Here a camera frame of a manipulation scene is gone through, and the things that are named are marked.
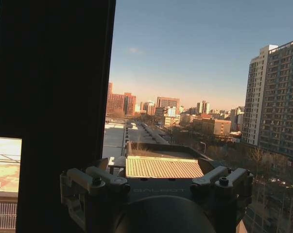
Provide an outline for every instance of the metal fence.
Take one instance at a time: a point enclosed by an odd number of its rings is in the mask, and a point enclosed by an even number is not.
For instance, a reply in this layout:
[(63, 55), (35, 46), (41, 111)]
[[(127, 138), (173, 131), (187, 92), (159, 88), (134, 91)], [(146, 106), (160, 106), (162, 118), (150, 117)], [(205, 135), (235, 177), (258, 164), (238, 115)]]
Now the metal fence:
[(0, 202), (0, 229), (15, 229), (17, 203)]

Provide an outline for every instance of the screw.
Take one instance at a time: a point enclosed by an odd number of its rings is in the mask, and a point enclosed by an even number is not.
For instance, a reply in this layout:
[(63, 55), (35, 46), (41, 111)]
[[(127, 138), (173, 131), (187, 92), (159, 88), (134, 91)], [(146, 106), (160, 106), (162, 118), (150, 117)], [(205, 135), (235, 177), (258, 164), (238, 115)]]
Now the screw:
[(92, 184), (95, 185), (95, 186), (100, 185), (101, 182), (102, 182), (102, 180), (101, 180), (100, 177), (97, 177), (97, 178), (92, 179)]
[(226, 177), (220, 177), (219, 182), (222, 186), (228, 186), (228, 179)]

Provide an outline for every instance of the yellow metal roof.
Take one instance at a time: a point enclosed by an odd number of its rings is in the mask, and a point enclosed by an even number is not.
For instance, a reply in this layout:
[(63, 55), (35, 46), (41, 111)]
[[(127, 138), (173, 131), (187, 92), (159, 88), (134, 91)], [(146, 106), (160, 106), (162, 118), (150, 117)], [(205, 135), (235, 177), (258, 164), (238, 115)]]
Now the yellow metal roof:
[(126, 177), (136, 178), (195, 178), (203, 173), (194, 159), (128, 156)]

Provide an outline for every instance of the blue sky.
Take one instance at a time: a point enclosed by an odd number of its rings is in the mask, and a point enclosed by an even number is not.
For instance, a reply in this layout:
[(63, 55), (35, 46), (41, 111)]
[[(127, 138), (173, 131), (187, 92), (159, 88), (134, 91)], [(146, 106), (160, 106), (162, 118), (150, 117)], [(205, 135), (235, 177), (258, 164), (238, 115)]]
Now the blue sky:
[(118, 0), (110, 82), (137, 100), (244, 105), (259, 49), (293, 40), (293, 0)]

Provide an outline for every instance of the cloud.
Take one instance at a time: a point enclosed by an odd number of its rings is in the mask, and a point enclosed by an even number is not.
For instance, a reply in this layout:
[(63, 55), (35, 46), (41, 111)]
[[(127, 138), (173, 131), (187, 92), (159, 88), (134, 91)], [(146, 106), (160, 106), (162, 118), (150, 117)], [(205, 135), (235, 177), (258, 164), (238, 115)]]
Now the cloud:
[(142, 54), (143, 53), (143, 51), (141, 51), (141, 50), (139, 50), (138, 48), (135, 48), (135, 47), (130, 47), (129, 52), (132, 53), (132, 54)]

